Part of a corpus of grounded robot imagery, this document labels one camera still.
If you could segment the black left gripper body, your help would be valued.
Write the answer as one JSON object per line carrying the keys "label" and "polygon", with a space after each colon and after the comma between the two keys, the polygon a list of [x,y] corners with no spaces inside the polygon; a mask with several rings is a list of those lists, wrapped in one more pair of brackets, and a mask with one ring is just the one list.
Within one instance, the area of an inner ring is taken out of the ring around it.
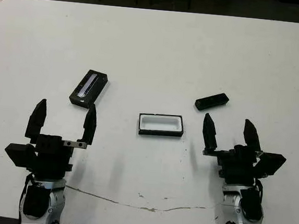
{"label": "black left gripper body", "polygon": [[62,179],[73,167],[69,161],[75,148],[86,149],[87,143],[40,134],[35,142],[33,157],[26,169],[39,178]]}

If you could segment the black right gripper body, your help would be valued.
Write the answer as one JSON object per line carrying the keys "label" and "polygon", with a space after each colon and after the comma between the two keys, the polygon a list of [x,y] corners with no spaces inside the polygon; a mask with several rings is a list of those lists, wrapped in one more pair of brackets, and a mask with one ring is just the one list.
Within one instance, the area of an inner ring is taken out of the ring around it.
{"label": "black right gripper body", "polygon": [[205,142],[203,154],[217,158],[219,177],[228,185],[254,186],[255,177],[253,164],[262,155],[261,150],[252,149],[249,146],[235,145],[230,150],[217,150],[217,144]]}

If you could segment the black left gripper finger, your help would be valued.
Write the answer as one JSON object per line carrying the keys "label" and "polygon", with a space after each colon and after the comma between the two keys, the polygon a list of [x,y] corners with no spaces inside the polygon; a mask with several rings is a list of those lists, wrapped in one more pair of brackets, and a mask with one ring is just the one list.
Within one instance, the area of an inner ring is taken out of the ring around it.
{"label": "black left gripper finger", "polygon": [[34,108],[29,120],[25,137],[30,139],[31,143],[37,142],[38,135],[40,134],[41,128],[44,125],[46,118],[46,99],[42,99]]}
{"label": "black left gripper finger", "polygon": [[85,121],[83,124],[84,132],[82,134],[82,138],[78,139],[77,141],[91,145],[94,138],[96,127],[97,127],[97,111],[96,111],[95,104],[92,104],[85,117]]}

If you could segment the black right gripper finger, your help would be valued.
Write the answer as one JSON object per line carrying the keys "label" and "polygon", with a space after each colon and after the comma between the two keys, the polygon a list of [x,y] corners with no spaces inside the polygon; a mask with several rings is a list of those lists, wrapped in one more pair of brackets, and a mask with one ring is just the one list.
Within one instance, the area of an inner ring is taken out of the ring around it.
{"label": "black right gripper finger", "polygon": [[256,127],[249,119],[245,120],[243,136],[246,148],[255,152],[261,152],[261,146]]}
{"label": "black right gripper finger", "polygon": [[209,113],[205,114],[203,120],[202,134],[205,142],[205,150],[216,150],[216,129],[213,119],[210,117]]}

